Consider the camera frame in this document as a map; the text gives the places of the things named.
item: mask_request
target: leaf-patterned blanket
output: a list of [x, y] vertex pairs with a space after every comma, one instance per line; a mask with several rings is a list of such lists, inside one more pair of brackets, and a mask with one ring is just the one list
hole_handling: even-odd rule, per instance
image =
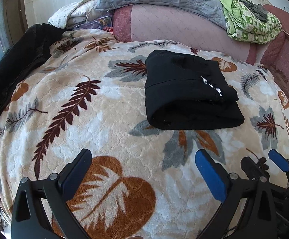
[[[220, 130], [150, 126], [145, 60], [155, 49], [218, 61], [245, 122]], [[245, 156], [257, 163], [274, 148], [289, 159], [289, 101], [265, 68], [170, 40], [118, 42], [102, 30], [65, 32], [50, 50], [0, 117], [0, 213], [8, 222], [22, 177], [45, 179], [88, 148], [92, 165], [67, 204], [92, 238], [196, 238], [219, 206], [196, 168], [198, 149], [243, 178]], [[270, 181], [286, 186], [284, 173], [266, 164]]]

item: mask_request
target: pink quilted fabric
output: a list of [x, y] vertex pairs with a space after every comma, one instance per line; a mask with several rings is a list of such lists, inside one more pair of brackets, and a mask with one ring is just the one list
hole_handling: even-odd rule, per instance
[[120, 41], [130, 41], [129, 33], [131, 41], [169, 39], [255, 63], [256, 45], [235, 41], [216, 24], [174, 7], [139, 4], [117, 9], [114, 14], [114, 35]]

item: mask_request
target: metal screw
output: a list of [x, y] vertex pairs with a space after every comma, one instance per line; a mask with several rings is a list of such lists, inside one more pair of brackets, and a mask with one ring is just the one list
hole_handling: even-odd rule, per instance
[[260, 177], [260, 181], [261, 181], [261, 182], [267, 182], [267, 178], [265, 178], [264, 176], [261, 176], [261, 177]]
[[28, 181], [28, 178], [27, 177], [23, 177], [22, 179], [21, 179], [21, 183], [26, 183]]
[[51, 180], [55, 180], [55, 179], [57, 179], [57, 177], [58, 177], [57, 173], [52, 173], [51, 175], [49, 175], [49, 179], [51, 179]]
[[238, 176], [235, 172], [230, 173], [230, 178], [231, 178], [232, 180], [236, 180], [238, 177], [239, 177], [239, 176]]

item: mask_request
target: blue gripper pad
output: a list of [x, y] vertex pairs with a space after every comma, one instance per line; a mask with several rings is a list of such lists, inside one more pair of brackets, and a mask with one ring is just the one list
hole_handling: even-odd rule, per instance
[[213, 197], [216, 200], [224, 202], [227, 196], [227, 188], [220, 175], [214, 168], [216, 163], [204, 149], [200, 149], [196, 152], [195, 161], [196, 166], [199, 169], [206, 184], [208, 185]]
[[268, 157], [281, 169], [283, 172], [289, 171], [289, 164], [287, 160], [275, 149], [268, 153]]

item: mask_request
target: black clothing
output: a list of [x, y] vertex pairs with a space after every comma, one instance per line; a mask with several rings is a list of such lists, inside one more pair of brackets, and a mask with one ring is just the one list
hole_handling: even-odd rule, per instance
[[0, 60], [0, 115], [11, 100], [16, 85], [50, 57], [49, 47], [66, 29], [49, 24], [30, 27]]
[[247, 0], [239, 0], [241, 1], [260, 21], [266, 23], [267, 22], [267, 10], [261, 4], [254, 4]]
[[244, 122], [236, 90], [226, 83], [217, 61], [155, 50], [145, 63], [150, 125], [163, 130], [208, 130]]

